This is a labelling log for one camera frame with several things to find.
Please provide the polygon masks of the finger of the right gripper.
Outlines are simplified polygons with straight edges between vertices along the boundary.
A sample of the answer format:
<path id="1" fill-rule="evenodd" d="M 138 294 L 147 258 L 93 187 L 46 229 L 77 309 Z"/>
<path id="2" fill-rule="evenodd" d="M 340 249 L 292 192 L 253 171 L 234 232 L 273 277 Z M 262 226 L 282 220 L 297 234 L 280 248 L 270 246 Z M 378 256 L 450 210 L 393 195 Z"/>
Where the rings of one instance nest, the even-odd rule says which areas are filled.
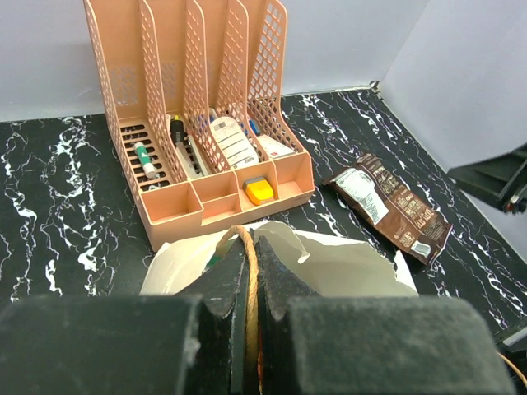
<path id="1" fill-rule="evenodd" d="M 458 188 L 506 214 L 526 211 L 526 145 L 501 156 L 449 169 Z"/>

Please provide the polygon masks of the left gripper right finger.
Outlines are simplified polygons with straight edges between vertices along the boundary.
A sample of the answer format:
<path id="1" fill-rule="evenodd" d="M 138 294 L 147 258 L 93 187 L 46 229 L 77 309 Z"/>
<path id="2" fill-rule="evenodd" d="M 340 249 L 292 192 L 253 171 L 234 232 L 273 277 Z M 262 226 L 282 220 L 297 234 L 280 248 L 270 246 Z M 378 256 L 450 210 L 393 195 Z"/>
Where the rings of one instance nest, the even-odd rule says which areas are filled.
<path id="1" fill-rule="evenodd" d="M 465 300 L 319 295 L 266 239 L 259 374 L 266 394 L 512 394 L 486 322 Z"/>

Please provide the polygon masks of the brown kettle chips bag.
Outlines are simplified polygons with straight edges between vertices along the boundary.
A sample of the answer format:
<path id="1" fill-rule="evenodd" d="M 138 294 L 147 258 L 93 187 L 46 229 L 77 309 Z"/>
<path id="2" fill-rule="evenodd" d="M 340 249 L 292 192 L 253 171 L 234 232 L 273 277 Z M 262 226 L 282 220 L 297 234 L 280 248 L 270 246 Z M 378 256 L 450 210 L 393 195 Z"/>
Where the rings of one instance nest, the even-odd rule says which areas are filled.
<path id="1" fill-rule="evenodd" d="M 372 153 L 324 182 L 396 248 L 424 265 L 441 255 L 450 224 Z"/>

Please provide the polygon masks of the brown paper bag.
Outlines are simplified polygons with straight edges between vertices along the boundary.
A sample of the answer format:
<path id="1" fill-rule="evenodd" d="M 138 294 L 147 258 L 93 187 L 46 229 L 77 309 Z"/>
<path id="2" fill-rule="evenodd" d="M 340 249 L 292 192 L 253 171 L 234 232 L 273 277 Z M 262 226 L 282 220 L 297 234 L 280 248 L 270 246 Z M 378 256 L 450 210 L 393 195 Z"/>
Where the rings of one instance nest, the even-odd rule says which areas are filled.
<path id="1" fill-rule="evenodd" d="M 196 281 L 214 253 L 223 257 L 234 240 L 244 245 L 249 265 L 245 307 L 245 391 L 266 394 L 259 374 L 259 263 L 256 245 L 266 239 L 280 261 L 319 295 L 337 297 L 409 297 L 410 282 L 399 280 L 392 265 L 369 244 L 293 230 L 269 221 L 208 235 L 165 242 L 142 286 L 144 295 L 175 295 Z"/>

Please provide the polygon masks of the green chips bag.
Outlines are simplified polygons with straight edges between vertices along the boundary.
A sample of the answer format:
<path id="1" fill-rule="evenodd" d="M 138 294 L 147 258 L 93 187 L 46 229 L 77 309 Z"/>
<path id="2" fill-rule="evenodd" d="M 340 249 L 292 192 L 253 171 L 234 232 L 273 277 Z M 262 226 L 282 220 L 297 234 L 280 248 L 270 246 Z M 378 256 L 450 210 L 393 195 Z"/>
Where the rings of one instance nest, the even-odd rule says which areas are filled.
<path id="1" fill-rule="evenodd" d="M 223 259 L 223 254 L 222 253 L 214 253 L 211 256 L 211 258 L 208 260 L 207 264 L 205 265 L 205 268 L 203 269 L 203 272 L 209 271 L 216 264 L 218 264 L 222 259 Z"/>

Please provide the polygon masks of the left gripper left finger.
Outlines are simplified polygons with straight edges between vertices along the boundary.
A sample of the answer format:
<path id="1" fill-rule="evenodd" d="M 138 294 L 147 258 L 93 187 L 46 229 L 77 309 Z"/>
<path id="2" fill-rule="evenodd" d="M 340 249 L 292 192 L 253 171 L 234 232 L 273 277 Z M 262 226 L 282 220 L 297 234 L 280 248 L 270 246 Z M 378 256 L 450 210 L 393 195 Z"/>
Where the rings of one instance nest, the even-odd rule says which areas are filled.
<path id="1" fill-rule="evenodd" d="M 175 295 L 18 301 L 1 314 L 1 391 L 242 394 L 248 275 L 234 240 Z"/>

